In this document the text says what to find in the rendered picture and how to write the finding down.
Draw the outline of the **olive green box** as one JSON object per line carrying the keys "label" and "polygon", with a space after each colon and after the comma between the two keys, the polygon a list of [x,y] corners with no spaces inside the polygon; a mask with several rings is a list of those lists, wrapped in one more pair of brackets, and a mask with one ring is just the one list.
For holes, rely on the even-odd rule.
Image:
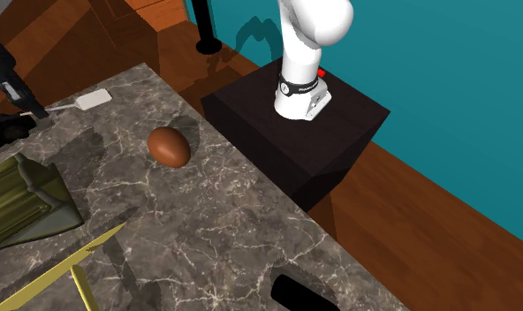
{"label": "olive green box", "polygon": [[83,224],[55,164],[44,166],[21,153],[0,163],[0,250]]}

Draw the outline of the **black rounded object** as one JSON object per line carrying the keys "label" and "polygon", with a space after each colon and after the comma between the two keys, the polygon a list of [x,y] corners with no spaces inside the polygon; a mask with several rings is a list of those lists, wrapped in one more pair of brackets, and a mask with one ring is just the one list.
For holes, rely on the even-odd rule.
{"label": "black rounded object", "polygon": [[0,113],[0,147],[27,138],[29,131],[35,127],[36,122],[30,116]]}

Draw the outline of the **brown egg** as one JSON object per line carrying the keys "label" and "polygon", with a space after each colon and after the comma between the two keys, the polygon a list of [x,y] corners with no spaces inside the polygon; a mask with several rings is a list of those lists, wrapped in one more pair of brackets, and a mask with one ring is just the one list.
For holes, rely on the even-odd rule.
{"label": "brown egg", "polygon": [[191,148],[186,137],[177,129],[162,126],[148,136],[148,151],[162,165],[179,168],[191,158]]}

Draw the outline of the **dark robot stand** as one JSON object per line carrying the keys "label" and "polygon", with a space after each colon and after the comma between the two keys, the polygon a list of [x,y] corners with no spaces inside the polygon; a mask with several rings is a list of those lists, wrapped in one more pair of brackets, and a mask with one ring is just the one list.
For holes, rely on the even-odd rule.
{"label": "dark robot stand", "polygon": [[345,177],[390,112],[331,72],[332,98],[312,121],[274,109],[277,59],[202,98],[205,118],[301,209]]}

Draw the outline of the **white spatula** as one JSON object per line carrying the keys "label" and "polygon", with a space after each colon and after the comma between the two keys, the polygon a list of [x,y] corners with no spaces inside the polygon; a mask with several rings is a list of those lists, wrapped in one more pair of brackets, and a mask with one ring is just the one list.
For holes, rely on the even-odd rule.
{"label": "white spatula", "polygon": [[66,110],[70,108],[76,108],[79,110],[89,110],[106,102],[109,102],[112,99],[111,94],[106,88],[100,88],[93,92],[81,95],[76,98],[74,103],[66,104],[62,106],[57,106],[54,108],[47,108],[47,112],[56,111],[56,110]]}

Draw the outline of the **black pole with round base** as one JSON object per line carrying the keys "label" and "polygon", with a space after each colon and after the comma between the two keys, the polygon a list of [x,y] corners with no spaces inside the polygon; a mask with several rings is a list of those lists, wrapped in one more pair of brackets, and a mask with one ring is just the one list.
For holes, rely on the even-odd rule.
{"label": "black pole with round base", "polygon": [[221,50],[222,43],[214,36],[208,0],[191,0],[191,2],[200,36],[196,49],[202,55],[213,55]]}

